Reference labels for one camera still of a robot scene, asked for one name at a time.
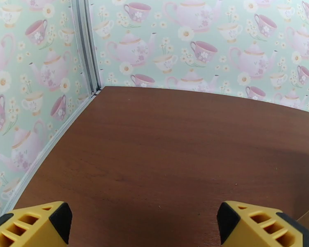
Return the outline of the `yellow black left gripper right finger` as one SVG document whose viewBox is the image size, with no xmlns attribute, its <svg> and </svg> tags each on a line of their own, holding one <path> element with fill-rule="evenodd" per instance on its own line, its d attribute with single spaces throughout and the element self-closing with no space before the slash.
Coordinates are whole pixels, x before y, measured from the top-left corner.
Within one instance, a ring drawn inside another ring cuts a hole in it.
<svg viewBox="0 0 309 247">
<path fill-rule="evenodd" d="M 224 201 L 216 218 L 222 247 L 309 247 L 309 229 L 275 208 Z"/>
</svg>

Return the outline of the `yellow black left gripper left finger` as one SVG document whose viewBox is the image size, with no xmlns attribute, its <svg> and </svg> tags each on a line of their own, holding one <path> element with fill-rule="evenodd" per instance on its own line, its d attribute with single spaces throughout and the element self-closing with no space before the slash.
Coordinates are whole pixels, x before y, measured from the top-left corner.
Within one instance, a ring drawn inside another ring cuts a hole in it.
<svg viewBox="0 0 309 247">
<path fill-rule="evenodd" d="M 14 209 L 0 216 L 0 247 L 66 247 L 72 218 L 63 201 Z"/>
</svg>

